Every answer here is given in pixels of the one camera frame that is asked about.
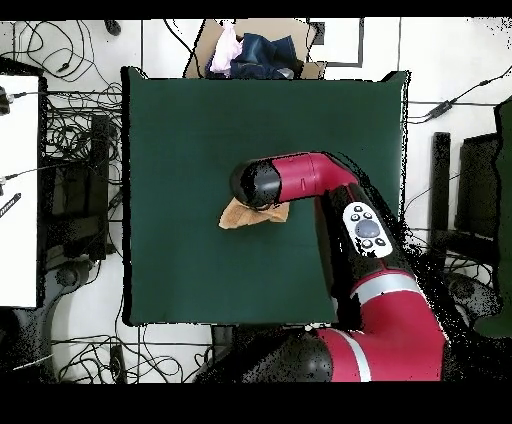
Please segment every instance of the green tabletop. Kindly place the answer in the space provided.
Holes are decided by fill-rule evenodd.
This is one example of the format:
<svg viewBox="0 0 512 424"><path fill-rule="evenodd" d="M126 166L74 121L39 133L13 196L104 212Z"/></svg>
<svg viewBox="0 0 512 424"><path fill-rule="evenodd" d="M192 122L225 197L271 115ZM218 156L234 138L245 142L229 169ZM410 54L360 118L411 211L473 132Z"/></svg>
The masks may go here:
<svg viewBox="0 0 512 424"><path fill-rule="evenodd" d="M343 152L397 213L406 74L385 82L212 81L123 72L130 322L335 321L312 200L291 204L286 223L223 230L229 175L252 158Z"/></svg>

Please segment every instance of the white floor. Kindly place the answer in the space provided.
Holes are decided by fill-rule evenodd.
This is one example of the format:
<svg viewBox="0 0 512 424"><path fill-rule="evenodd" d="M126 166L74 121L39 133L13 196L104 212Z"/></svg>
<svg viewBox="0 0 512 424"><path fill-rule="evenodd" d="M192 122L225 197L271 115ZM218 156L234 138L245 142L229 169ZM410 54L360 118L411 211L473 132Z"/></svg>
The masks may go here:
<svg viewBox="0 0 512 424"><path fill-rule="evenodd" d="M124 65L142 68L151 78L181 77L188 60L188 52L176 41L164 26L162 20L119 21L122 33L119 37L109 35L102 21L85 21L90 28L94 46L95 63L105 80L120 82L119 69ZM192 46L197 36L201 20L176 20L182 39ZM65 29L76 45L81 46L80 33L75 21L54 22ZM336 27L336 22L326 24L327 37ZM21 30L24 23L16 28ZM21 39L21 50L26 50L30 31ZM343 44L356 42L353 36L342 37L350 31L340 30L336 42ZM57 48L64 47L66 39L55 31L44 36L44 50L41 56L46 57ZM364 60L363 67L328 68L327 79L365 79L380 80L394 70L410 70L412 81L409 87L409 115L421 116L435 107L436 103L451 99L482 80L502 74L512 64L510 50L512 30L506 28L499 18L365 18L364 25ZM11 26L0 24L0 53L12 49ZM313 60L322 60L312 50ZM352 62L354 46L341 49L347 52L347 60ZM60 58L55 55L53 62L46 66L58 69L66 61L66 53ZM26 55L20 55L20 61L31 63ZM103 90L106 84L94 69L89 70L74 83L48 76L50 90ZM444 116L421 125L408 126L408 162L406 202L429 187L430 147L434 132L450 132L452 139L451 170L457 173L458 151L467 137L492 133L496 131L493 106L512 95L512 77L477 88ZM452 180L450 196L451 224L456 207L457 179ZM427 227L428 194L416 200L408 209L406 219L414 228ZM114 218L120 218L118 212ZM111 234L117 248L121 247L122 228L119 223L111 224ZM426 238L424 232L417 232L418 237ZM94 335L113 335L114 322L118 313L122 292L122 260L117 255L110 256L103 264L100 275L94 284L78 290L61 300L55 313L53 334L54 340L68 340L76 337L92 337ZM125 343L132 343L137 349L138 331L118 323L120 337ZM97 337L101 342L105 337ZM210 329L207 325L151 325L147 329L146 343L153 356L172 355L183 367L185 376L197 368L194 355L202 353L211 342ZM84 347L84 342L62 343L55 346L54 360L57 368L67 364L70 358ZM198 344L199 346L176 345L179 343ZM108 363L108 351L104 350L105 363ZM137 357L125 351L128 367L137 363ZM166 361L161 365L163 371L174 373L176 364ZM150 368L147 364L140 366L144 374ZM70 377L83 377L84 371L74 367L68 374ZM181 373L168 377L169 381L180 381ZM163 382L155 371L149 372L140 379L141 382Z"/></svg>

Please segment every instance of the black cable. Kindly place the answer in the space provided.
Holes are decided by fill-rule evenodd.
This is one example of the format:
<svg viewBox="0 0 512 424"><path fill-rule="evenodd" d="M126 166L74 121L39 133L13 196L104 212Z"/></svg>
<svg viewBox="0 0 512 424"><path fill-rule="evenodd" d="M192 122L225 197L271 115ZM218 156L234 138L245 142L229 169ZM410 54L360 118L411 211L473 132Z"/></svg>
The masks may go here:
<svg viewBox="0 0 512 424"><path fill-rule="evenodd" d="M49 22L49 21L41 21L39 22L38 24L36 24L35 26L32 26L30 24L30 22L28 21L24 21L25 22L25 28L21 31L19 37L21 38L21 35L23 34L23 32L27 29L27 28L30 28L32 30L32 33L30 34L30 38L29 38L29 42L28 42L28 46L27 46L27 49L25 51L17 51L17 52L14 52L18 57L20 54L26 54L28 59L31 60L32 62L34 62L37 66L39 66L41 69L43 69L43 71L47 72L48 74L52 75L54 78L58 78L58 79L61 79L63 81L66 81L66 82L75 82L77 81L78 79L80 79L86 72L88 72L92 67L95 68L96 72L98 73L99 77L103 80L103 82L105 82L105 84L109 85L109 83L105 80L105 78L103 77L103 75L101 74L101 72L99 71L98 67L96 66L96 63L95 63L95 53L94 53L94 46L93 46L93 43L92 43L92 37L91 37L91 31L89 30L89 27L87 26L87 24L85 24L85 22L83 20L77 20L76 21L76 24L77 24L77 27L78 27L78 30L80 32L80 38L81 38L81 50L82 50L82 55L78 54L75 50L75 45L73 43L73 41L71 40L71 38L69 37L69 35L62 29L60 28L59 26L57 26L56 24L52 23L52 22ZM37 53L39 52L40 50L42 50L44 48L44 39L43 37L41 36L41 34L38 32L38 29L43 26L43 25L47 25L47 26L51 26L55 29L57 29L66 39L67 41L69 42L69 47L62 47L60 49L57 49L53 52L51 52L50 54L48 54L42 61L39 61L37 60L34 56L33 56L33 53ZM85 28L86 32L87 32L87 38L88 38L88 41L89 41L89 46L90 46L90 49L91 49L91 55L92 55L92 60L89 60L85 57L85 35L84 35L84 31L82 29L82 26ZM32 48L32 44L34 43L34 40L35 38L38 38L39 41L41 42L41 45L38 47L38 48ZM55 71L55 72L52 72L50 71L50 69L45 65L46 62L52 58L53 56L55 56L57 53L60 53L62 51L66 51L69 53L69 59L64 62L60 68ZM71 63L71 60L73 58L78 58L78 64L76 66L74 66L74 68L72 70L70 70L69 72L65 73L64 75L60 75L62 72L64 72L65 70L69 69L70 67L70 63ZM82 66L82 64L84 62L87 62L89 65L85 68L84 71L82 71L77 77L75 78L70 78L72 76L74 76L76 73L78 73L80 67Z"/></svg>
<svg viewBox="0 0 512 424"><path fill-rule="evenodd" d="M490 83L492 83L492 82L494 82L496 80L504 78L505 75L507 75L511 70L512 70L512 65L505 72L503 72L501 75L499 75L499 76L497 76L495 78L491 78L489 80L480 81L478 84L476 84L473 87L469 88L468 90L466 90L464 93L458 95L457 97L454 97L451 100L445 100L444 102L440 103L439 105L437 105L435 108L430 110L425 115L419 116L419 117L413 117L413 116L410 117L410 118L413 118L413 119L415 119L415 118L416 119L425 118L423 121L419 121L419 122L407 121L407 123L408 124L416 124L417 125L417 124L423 124L425 122L428 122L428 121L431 121L433 119L439 118L441 115L444 115L446 112L448 112L453 107L453 105L456 104L457 100L459 100L461 97L463 97L466 94L468 94L469 92L473 91L475 88L483 87L484 85L490 84Z"/></svg>
<svg viewBox="0 0 512 424"><path fill-rule="evenodd" d="M8 180L12 180L13 178L19 177L20 175L27 174L29 172L42 171L44 169L50 169L50 168L62 168L62 167L69 166L69 165L72 165L72 164L76 164L76 163L79 163L79 162L81 162L81 161L75 160L73 162L61 163L61 164L58 164L58 165L42 166L40 168L28 169L26 171L18 172L17 174L6 175L4 178L5 178L6 181L8 181Z"/></svg>
<svg viewBox="0 0 512 424"><path fill-rule="evenodd" d="M459 177L459 176L460 176L460 173L459 173L459 174L454 175L453 177L450 177L450 178L448 179L448 181L451 181L451 180L453 180L454 178L457 178L457 177ZM428 188L428 189L426 189L425 191L423 191L423 192L421 192L420 194L418 194L416 197L413 197L413 198L409 201L409 203L407 203L407 206L406 206L406 207L405 207L405 209L404 209L404 215L405 215L405 213L407 212L407 209L409 208L409 206L411 205L411 203L412 203L412 202L414 202L415 200L417 200L418 198L420 198L420 197L421 197L421 196L423 196L424 194L428 193L430 190L432 190L432 187L429 187L429 188Z"/></svg>
<svg viewBox="0 0 512 424"><path fill-rule="evenodd" d="M187 46L187 43L185 43L179 36L178 34L176 34L171 26L167 23L167 19L163 19L164 21L164 24L165 26L167 27L167 29L169 30L169 32L174 35L174 38L176 38L176 40L178 40L180 42L180 44L185 47L188 52L190 53L191 56L194 56L194 59L196 61L196 69L197 69L197 75L199 76L199 78L204 78L203 75L201 74L201 70L199 69L199 60L197 59L197 55L196 55L196 52L195 52L195 49L194 50L191 50L189 46Z"/></svg>

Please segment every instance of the black border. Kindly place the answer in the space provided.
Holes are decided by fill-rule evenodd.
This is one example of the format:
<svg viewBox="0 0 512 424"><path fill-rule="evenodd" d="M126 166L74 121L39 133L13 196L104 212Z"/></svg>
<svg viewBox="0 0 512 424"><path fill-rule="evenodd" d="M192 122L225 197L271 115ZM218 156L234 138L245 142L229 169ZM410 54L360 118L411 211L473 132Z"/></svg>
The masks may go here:
<svg viewBox="0 0 512 424"><path fill-rule="evenodd" d="M0 74L10 76L35 76L39 78L38 90L40 93L48 91L48 83L43 77L43 70L34 66L25 65L12 59L0 58ZM37 167L43 166L43 152L46 149L46 131L47 131L47 98L46 96L38 96L38 136L37 136ZM44 283L45 283L45 266L46 266L46 227L42 221L43 211L43 184L41 173L37 173L37 268L36 268L36 307L40 308L44 301Z"/></svg>

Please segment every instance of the tan towel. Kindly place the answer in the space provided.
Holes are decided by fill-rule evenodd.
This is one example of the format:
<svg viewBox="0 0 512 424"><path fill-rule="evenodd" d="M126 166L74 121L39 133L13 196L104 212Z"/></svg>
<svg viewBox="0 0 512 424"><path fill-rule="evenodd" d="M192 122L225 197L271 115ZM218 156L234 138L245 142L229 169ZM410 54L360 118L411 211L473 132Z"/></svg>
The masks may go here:
<svg viewBox="0 0 512 424"><path fill-rule="evenodd" d="M255 211L233 198L220 217L219 227L228 230L243 225L258 224L266 220L286 222L289 207L289 203L282 203L273 205L265 211Z"/></svg>

